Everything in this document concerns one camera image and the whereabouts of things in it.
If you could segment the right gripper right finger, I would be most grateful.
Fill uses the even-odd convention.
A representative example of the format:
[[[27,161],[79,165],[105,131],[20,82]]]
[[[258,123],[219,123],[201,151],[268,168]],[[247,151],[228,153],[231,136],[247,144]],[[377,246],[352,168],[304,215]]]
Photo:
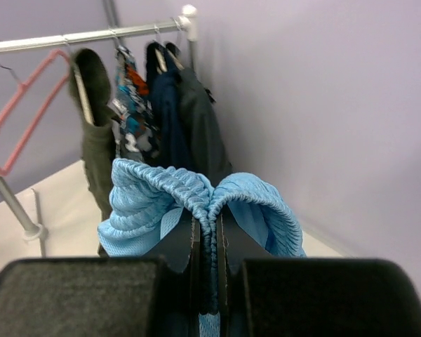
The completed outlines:
[[[221,336],[248,336],[249,295],[245,260],[270,257],[236,222],[224,206],[216,222],[218,257],[218,310]]]

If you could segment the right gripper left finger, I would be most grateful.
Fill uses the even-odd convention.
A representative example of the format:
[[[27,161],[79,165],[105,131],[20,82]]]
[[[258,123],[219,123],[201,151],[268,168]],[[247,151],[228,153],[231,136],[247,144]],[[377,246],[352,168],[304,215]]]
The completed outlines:
[[[151,336],[199,335],[201,230],[188,210],[147,254],[160,263]]]

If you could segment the light blue shorts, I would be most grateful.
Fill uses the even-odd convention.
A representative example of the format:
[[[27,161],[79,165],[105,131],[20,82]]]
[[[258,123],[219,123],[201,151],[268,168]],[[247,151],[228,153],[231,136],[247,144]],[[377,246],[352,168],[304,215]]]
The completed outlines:
[[[98,238],[111,256],[142,256],[158,244],[187,209],[201,225],[204,289],[201,336],[219,336],[216,222],[228,206],[237,225],[274,256],[303,257],[302,229],[279,191],[251,173],[232,173],[217,186],[184,168],[152,167],[130,159],[112,164],[110,217]]]

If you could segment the pink hanger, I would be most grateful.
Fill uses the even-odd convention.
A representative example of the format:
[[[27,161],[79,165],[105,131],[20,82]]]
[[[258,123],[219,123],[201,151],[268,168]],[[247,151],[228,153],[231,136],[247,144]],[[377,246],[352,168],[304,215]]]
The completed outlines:
[[[0,140],[3,132],[11,130],[8,123],[18,126],[11,136],[15,144],[8,157],[0,159],[0,176],[7,176],[27,145],[48,108],[69,79],[69,56],[54,49],[36,66],[30,75],[18,82],[17,90],[0,111]]]

